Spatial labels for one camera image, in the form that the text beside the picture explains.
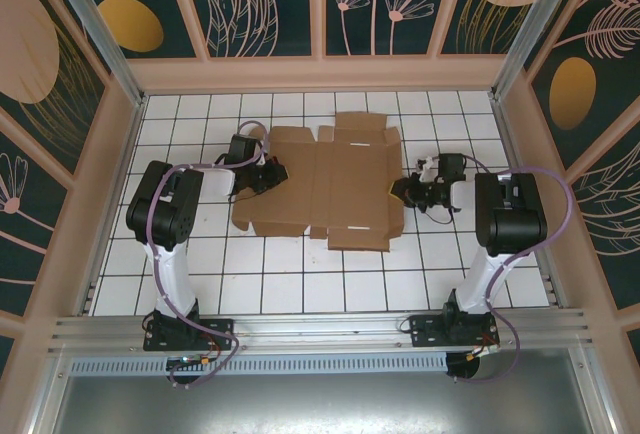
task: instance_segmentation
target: enclosure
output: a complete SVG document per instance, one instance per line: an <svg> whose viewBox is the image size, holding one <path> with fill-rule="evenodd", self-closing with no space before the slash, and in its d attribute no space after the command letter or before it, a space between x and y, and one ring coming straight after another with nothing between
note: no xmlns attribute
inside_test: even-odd
<svg viewBox="0 0 640 434"><path fill-rule="evenodd" d="M639 1L0 0L0 430L637 432ZM446 348L399 330L469 274L473 210L404 209L388 251L328 250L239 229L205 173L190 282L242 350L206 396L172 390L125 222L147 165L213 163L251 120L318 140L346 112L386 116L405 175L463 153L571 186L564 233L496 298L520 364L454 383ZM564 193L536 181L553 232ZM513 359L498 329L485 376Z"/></svg>

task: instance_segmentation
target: grid floor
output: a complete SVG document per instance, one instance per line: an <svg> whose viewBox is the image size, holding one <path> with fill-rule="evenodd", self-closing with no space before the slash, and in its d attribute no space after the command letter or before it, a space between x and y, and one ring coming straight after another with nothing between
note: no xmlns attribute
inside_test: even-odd
<svg viewBox="0 0 640 434"><path fill-rule="evenodd" d="M328 92L153 96L142 123L107 252L92 315L141 315L155 290L142 246L125 225L128 203L151 160L214 162L240 122L317 127L335 112L389 116L405 147L404 167L438 152L473 155L495 170L507 166L485 92ZM468 178L476 170L469 168ZM327 250L326 241L256 237L229 221L230 204L212 194L207 174L188 262L203 314L379 312L439 309L464 278L477 249L474 212L442 225L405 209L404 234L388 253ZM448 220L434 209L435 220ZM548 306L533 256L523 260L498 294L498 307Z"/></svg>

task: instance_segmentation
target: cardboard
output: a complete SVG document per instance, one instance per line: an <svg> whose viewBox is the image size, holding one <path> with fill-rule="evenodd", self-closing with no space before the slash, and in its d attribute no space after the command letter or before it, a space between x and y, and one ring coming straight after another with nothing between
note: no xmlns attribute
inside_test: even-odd
<svg viewBox="0 0 640 434"><path fill-rule="evenodd" d="M233 224L243 231L253 224L268 237L298 237L310 227L311 238L328 239L329 249L388 251L404 229L404 206L389 194L402 177L402 146L386 124L383 114L338 113L317 141L306 127L274 127L269 153L289 179L260 196L240 193Z"/></svg>

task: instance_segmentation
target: flattened cardboard box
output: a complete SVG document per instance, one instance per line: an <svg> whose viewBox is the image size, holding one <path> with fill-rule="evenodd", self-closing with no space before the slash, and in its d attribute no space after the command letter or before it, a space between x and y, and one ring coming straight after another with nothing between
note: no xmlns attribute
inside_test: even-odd
<svg viewBox="0 0 640 434"><path fill-rule="evenodd" d="M274 127L269 154L289 179L260 196L240 193L233 224L268 237L302 236L311 226L311 238L328 239L329 249L388 251L404 229L404 206L389 194L402 177L400 133L386 126L383 114L338 113L317 142L307 127Z"/></svg>

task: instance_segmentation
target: white tile floor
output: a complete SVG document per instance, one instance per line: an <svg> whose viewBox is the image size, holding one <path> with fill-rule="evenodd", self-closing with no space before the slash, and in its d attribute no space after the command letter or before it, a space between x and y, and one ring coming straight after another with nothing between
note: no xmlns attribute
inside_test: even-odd
<svg viewBox="0 0 640 434"><path fill-rule="evenodd" d="M142 124L90 313L141 315L153 309L154 285L142 246L125 225L128 203L149 161L213 162L239 122L267 126L333 124L339 111L389 115L405 140L404 166L438 152L474 155L507 166L484 92L326 92L154 96ZM468 177L475 175L468 169ZM208 194L207 177L188 245L191 282L203 314L330 313L439 309L464 279L477 247L473 211L438 224L405 209L402 237L391 251L327 250L309 237L261 238L229 222L229 203ZM444 209L435 220L447 221ZM499 307L547 306L535 258L511 274Z"/></svg>

